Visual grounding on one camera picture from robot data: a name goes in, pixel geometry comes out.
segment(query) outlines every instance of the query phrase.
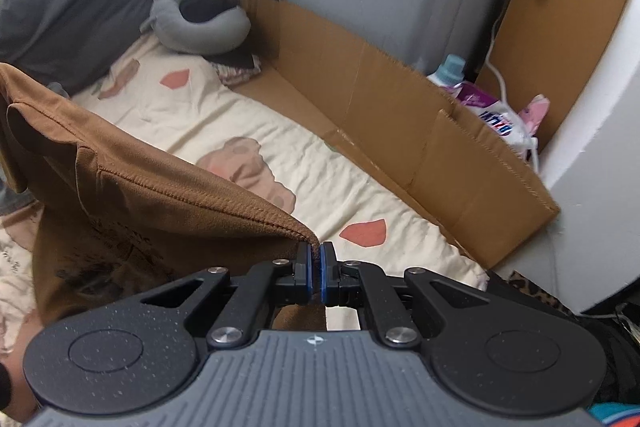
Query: bottle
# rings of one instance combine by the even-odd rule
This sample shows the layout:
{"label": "bottle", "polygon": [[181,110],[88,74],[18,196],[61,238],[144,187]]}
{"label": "bottle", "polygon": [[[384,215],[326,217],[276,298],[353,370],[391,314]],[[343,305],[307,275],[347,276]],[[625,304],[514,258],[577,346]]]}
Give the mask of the bottle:
{"label": "bottle", "polygon": [[447,55],[435,73],[431,73],[427,78],[436,86],[452,89],[465,79],[465,75],[462,73],[465,64],[464,58],[457,55]]}

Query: white cable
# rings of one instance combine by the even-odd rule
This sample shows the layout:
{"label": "white cable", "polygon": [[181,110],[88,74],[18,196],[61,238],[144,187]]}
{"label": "white cable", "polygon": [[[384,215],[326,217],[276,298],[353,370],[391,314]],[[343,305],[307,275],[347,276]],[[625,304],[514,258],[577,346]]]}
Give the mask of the white cable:
{"label": "white cable", "polygon": [[520,118],[520,115],[517,114],[507,102],[507,86],[504,83],[504,78],[502,74],[500,74],[500,71],[498,71],[498,68],[496,68],[491,63],[491,60],[490,60],[491,52],[494,50],[494,46],[495,46],[495,30],[501,18],[502,18],[502,15],[500,15],[495,20],[494,25],[491,26],[491,43],[489,44],[489,49],[487,50],[486,56],[484,57],[484,64],[485,66],[487,66],[489,71],[491,71],[494,74],[496,80],[498,81],[498,84],[500,84],[500,100],[507,108],[509,108],[511,113],[513,113],[516,125],[518,125],[521,128],[522,133],[524,134],[524,136],[527,137],[526,146],[531,151],[531,167],[533,169],[533,172],[538,174],[538,170],[540,168],[540,164],[538,161],[538,139],[529,134],[529,131],[527,130],[527,126],[522,121],[522,118]]}

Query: brown fabric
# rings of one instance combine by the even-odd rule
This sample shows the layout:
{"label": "brown fabric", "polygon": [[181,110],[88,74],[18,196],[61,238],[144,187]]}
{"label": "brown fabric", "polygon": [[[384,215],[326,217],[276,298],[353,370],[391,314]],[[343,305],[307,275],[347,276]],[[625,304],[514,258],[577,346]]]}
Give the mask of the brown fabric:
{"label": "brown fabric", "polygon": [[[45,324],[208,266],[239,275],[292,258],[298,241],[317,250],[315,235],[286,212],[7,64],[0,94],[2,167],[14,189],[25,180],[45,207],[33,248]],[[278,323],[317,327],[319,312],[285,310]]]}

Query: skin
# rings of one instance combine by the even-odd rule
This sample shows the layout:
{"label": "skin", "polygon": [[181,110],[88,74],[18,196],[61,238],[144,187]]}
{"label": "skin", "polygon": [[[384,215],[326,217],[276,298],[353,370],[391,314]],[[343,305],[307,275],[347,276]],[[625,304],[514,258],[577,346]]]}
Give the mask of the skin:
{"label": "skin", "polygon": [[7,369],[11,379],[11,402],[2,412],[20,423],[27,422],[38,410],[36,399],[27,384],[26,378],[24,378],[22,359],[24,358],[24,352],[31,342],[31,339],[33,339],[42,328],[42,322],[37,312],[33,311],[29,313],[24,318],[22,327],[18,332],[14,349],[0,360],[0,363]]}

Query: gray gripper base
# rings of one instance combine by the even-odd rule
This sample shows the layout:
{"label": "gray gripper base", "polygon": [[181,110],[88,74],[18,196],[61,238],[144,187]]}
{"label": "gray gripper base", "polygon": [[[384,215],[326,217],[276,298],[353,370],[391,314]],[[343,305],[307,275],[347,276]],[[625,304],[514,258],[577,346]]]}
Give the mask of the gray gripper base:
{"label": "gray gripper base", "polygon": [[213,353],[196,380],[155,409],[78,417],[46,409],[30,427],[596,427],[583,410],[507,419],[455,399],[417,354],[366,331],[262,331],[251,346]]}

